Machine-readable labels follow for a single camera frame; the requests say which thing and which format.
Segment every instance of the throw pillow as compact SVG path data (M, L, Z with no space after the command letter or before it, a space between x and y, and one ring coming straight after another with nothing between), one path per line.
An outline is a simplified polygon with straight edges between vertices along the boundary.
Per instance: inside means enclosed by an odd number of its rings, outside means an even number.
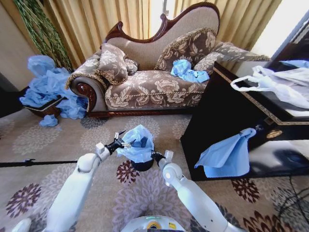
M207 56L200 60L199 63L194 66L195 71L206 71L208 74L212 74L212 69L215 61L222 61L225 56L218 52L210 52Z
M193 70L212 74L215 61L269 61L269 58L240 49L232 43L220 42L211 53L194 66Z
M128 75L132 76L137 72L139 64L136 61L126 58L125 64Z
M269 61L269 57L260 56L256 53L243 50L234 46L232 43L220 42L213 49L213 52L219 52L225 56L229 56L230 61Z
M173 62L178 59L186 59L193 67L213 49L215 41L216 33L209 28L180 36L164 48L154 69L171 71Z
M105 78L112 85L120 85L127 80L125 53L108 43L101 45L101 58L96 74Z

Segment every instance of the floral carpet pattern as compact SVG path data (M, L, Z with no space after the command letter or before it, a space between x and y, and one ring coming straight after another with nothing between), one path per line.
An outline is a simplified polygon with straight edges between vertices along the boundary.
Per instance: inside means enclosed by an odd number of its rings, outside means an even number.
M190 178L180 137L189 115L128 116L108 120L60 118L54 128L27 109L0 119L1 162L77 160L109 143L114 132L143 124L154 135L156 151L174 151L173 160ZM302 150L309 146L303 141ZM46 215L75 164L0 169L0 232L31 218L31 232L41 232ZM197 184L233 225L249 232L309 231L309 177L274 177L202 181ZM126 157L112 154L97 169L79 220L70 232L119 232L131 219L164 215L189 232L206 232L184 207L175 189L167 187L156 163L136 171Z

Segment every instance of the carved wooden frame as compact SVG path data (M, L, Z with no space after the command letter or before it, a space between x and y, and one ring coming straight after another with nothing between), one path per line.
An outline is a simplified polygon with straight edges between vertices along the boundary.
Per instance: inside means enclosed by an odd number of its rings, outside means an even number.
M168 32L169 29L171 29L184 15L186 15L188 12L190 12L193 9L199 8L199 7L209 7L212 8L218 15L218 31L220 27L220 12L216 5L209 3L209 2L200 2L194 5L191 5L186 10L184 10L182 13L180 13L179 16L176 18L169 20L167 19L165 14L162 14L160 18L162 19L162 24L158 30L158 32L151 38L146 40L139 40L134 39L127 34L124 33L122 30L123 22L119 21L107 34L104 42L106 43L111 38L116 37L122 37L125 39L128 39L133 42L138 43L151 43L159 38L161 38L165 33ZM167 109L167 110L131 110L131 111L106 111L106 112L92 112L96 102L97 102L97 96L94 91L94 89L86 83L78 83L77 84L77 90L80 94L88 97L88 115L90 117L111 117L111 116L141 116L141 115L171 115L171 114L192 114L195 107L189 107L187 109Z
M151 38L146 39L146 40L139 40L139 39L134 39L130 36L128 36L127 34L124 33L124 31L122 30L122 26L123 26L123 22L119 21L115 26L112 27L112 29L108 32L107 36L105 37L104 42L106 43L109 39L111 38L116 38L116 37L122 37L125 38L127 40L133 41L133 42L137 42L137 43L151 43L153 41L158 40L159 38L161 38L165 33L168 32L169 29L171 29L184 15L186 15L188 12L190 12L193 9L199 8L199 7L209 7L215 10L215 12L218 15L218 21L219 21L219 25L218 25L218 31L220 28L220 12L217 8L217 6L215 4L212 4L210 2L200 2L194 5L191 5L190 7L188 7L187 9L185 9L183 12L180 13L180 15L178 15L176 18L169 20L166 18L165 14L162 14L160 16L160 18L162 19L162 23L161 26L158 30L158 32Z

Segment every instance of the drawer handle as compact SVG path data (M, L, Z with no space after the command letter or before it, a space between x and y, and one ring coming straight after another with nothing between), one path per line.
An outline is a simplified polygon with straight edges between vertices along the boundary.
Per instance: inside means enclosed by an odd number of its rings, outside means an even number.
M281 130L272 130L270 131L267 135L266 138L268 139L273 139L276 138L277 136L281 135L283 132Z

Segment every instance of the yellow sticker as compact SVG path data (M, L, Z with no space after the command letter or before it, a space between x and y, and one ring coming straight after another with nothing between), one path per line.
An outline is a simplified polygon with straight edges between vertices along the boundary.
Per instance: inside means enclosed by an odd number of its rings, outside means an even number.
M173 223L170 223L170 222L169 222L169 227L172 228L172 229L176 229L176 225L173 224Z

